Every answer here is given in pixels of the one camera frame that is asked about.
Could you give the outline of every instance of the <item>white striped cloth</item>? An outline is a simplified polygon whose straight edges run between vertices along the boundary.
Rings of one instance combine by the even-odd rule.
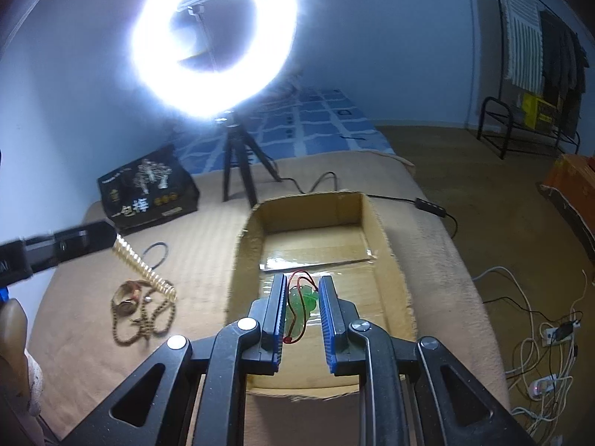
[[[543,37],[536,0],[501,0],[508,37],[505,79],[537,95],[543,91]]]

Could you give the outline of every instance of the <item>ring light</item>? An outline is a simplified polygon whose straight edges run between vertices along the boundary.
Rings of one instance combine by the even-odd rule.
[[[221,72],[183,67],[170,20],[182,0],[147,0],[132,35],[141,80],[164,102],[195,117],[231,109],[261,91],[281,70],[293,43],[296,0],[253,0],[255,32],[246,53]]]

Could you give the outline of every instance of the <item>orange box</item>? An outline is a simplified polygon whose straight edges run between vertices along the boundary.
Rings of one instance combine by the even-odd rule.
[[[564,154],[554,163],[545,186],[556,188],[595,233],[595,171],[589,158]]]

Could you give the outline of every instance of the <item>red string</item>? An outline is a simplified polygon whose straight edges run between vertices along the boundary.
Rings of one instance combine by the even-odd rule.
[[[295,277],[297,274],[306,274],[307,277],[297,277],[297,285],[290,287],[291,282],[293,280],[293,277]],[[292,324],[289,326],[289,330],[287,332],[287,336],[285,336],[283,338],[283,343],[284,344],[295,344],[297,341],[299,341],[299,339],[301,339],[303,337],[303,335],[306,332],[306,303],[303,300],[303,295],[302,295],[302,288],[300,287],[299,281],[300,280],[306,280],[307,282],[309,282],[314,290],[317,292],[318,291],[318,287],[314,284],[314,279],[311,277],[311,275],[305,271],[305,270],[296,270],[295,272],[292,273],[292,275],[289,277],[289,280],[287,280],[287,305],[289,306],[289,309],[292,311],[293,313],[293,320],[292,320]],[[292,307],[291,302],[289,301],[289,291],[293,288],[297,287],[297,293],[299,294],[299,298],[300,301],[302,302],[302,311],[303,311],[303,327],[302,327],[302,332],[299,334],[298,338],[293,340],[292,339],[292,332],[293,332],[293,327],[296,324],[296,320],[298,318],[297,313],[295,312],[295,310]]]

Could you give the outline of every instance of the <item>tripod leg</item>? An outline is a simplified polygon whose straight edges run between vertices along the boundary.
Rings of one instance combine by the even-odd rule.
[[[254,188],[254,181],[252,180],[252,173],[250,171],[250,162],[248,161],[248,153],[246,153],[246,146],[242,139],[237,136],[231,136],[231,145],[236,152],[237,166],[240,168],[240,174],[242,175],[242,181],[244,182],[244,189],[246,190],[246,196],[250,202],[250,206],[253,207],[257,204],[257,191]]]
[[[267,168],[267,171],[273,177],[273,179],[275,179],[275,181],[277,182],[281,182],[281,177],[279,176],[279,173],[275,171],[275,168],[273,168],[273,165],[271,164],[263,150],[260,148],[260,146],[257,144],[257,142],[246,129],[242,129],[242,136],[246,144],[248,144],[250,149],[252,149],[252,152],[254,152],[258,159],[260,159],[260,162],[263,163],[264,167]]]
[[[225,140],[225,156],[223,158],[223,201],[229,199],[229,173],[231,172],[231,138]]]

